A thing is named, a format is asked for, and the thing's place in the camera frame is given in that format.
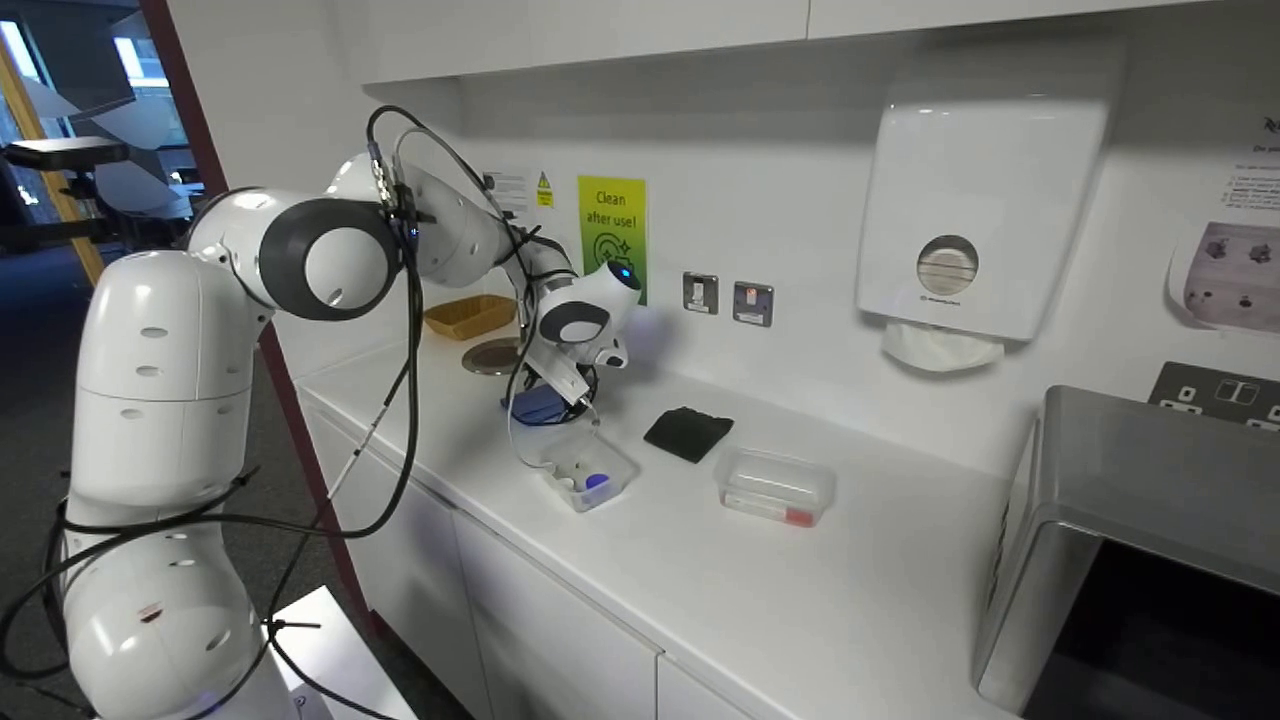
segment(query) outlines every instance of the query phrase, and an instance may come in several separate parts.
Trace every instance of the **small box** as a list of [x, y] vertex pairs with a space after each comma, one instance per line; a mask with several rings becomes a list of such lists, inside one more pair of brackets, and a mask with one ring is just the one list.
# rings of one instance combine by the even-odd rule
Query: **small box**
[[835, 498], [835, 472], [758, 452], [728, 452], [717, 465], [719, 503], [814, 529]]
[[578, 510], [587, 510], [619, 497], [642, 465], [596, 427], [578, 427], [540, 452], [540, 472]]

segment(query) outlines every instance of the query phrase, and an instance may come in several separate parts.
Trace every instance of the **cabinet door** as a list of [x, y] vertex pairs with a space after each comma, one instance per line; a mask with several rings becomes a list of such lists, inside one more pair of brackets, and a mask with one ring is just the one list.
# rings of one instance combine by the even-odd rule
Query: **cabinet door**
[[808, 0], [334, 0], [356, 80], [806, 40]]
[[[322, 420], [316, 452], [323, 483], [335, 483], [353, 441]], [[398, 469], [377, 452], [366, 452], [346, 490], [335, 497], [335, 517], [346, 529], [366, 529], [382, 517], [398, 483]], [[408, 483], [398, 517], [368, 538], [349, 545], [366, 601], [398, 634], [439, 674], [439, 685], [474, 712], [488, 717], [486, 667], [469, 608], [469, 586], [461, 580], [461, 550], [453, 508], [428, 488]]]
[[991, 24], [1033, 17], [1129, 12], [1196, 0], [814, 0], [808, 35]]
[[659, 679], [657, 679], [657, 717], [659, 720], [747, 720], [740, 709], [709, 690], [700, 679], [693, 679], [684, 667], [673, 658], [659, 658]]
[[461, 517], [496, 720], [652, 720], [657, 647]]

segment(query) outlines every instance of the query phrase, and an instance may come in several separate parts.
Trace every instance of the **white countertop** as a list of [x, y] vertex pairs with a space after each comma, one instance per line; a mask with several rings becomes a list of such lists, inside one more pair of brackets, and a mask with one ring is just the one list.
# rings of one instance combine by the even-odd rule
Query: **white countertop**
[[[922, 456], [726, 389], [603, 376], [599, 431], [642, 461], [635, 483], [574, 510], [509, 449], [504, 379], [464, 372], [423, 340], [416, 478], [647, 634], [751, 717], [964, 720], [1008, 717], [967, 685], [1004, 478]], [[366, 434], [399, 358], [374, 350], [303, 394]], [[647, 449], [670, 406], [733, 414], [706, 465]], [[404, 405], [377, 452], [399, 456]], [[717, 498], [717, 456], [751, 449], [835, 469], [817, 529], [740, 517]]]

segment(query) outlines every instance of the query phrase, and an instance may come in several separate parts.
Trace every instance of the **yellow sign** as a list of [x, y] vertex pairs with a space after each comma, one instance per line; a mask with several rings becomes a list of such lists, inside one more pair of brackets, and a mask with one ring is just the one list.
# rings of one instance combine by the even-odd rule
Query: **yellow sign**
[[619, 262], [635, 274], [642, 304], [647, 294], [647, 199], [644, 179], [579, 177], [578, 213], [585, 236], [585, 271]]

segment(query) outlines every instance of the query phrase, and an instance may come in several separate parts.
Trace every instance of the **label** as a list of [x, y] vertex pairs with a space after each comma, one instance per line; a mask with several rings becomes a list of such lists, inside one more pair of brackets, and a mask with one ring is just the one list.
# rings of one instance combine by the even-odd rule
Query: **label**
[[647, 199], [644, 179], [634, 177], [579, 177], [578, 213], [585, 236], [585, 271], [599, 262], [630, 262], [647, 301]]
[[1250, 213], [1280, 213], [1280, 161], [1235, 165], [1226, 205]]
[[496, 199], [496, 207], [504, 207], [504, 213], [524, 221], [524, 213], [529, 213], [529, 173], [496, 167], [496, 173], [488, 173], [488, 179], [491, 179], [488, 197]]
[[555, 207], [555, 188], [553, 188], [547, 173], [538, 173], [532, 205]]

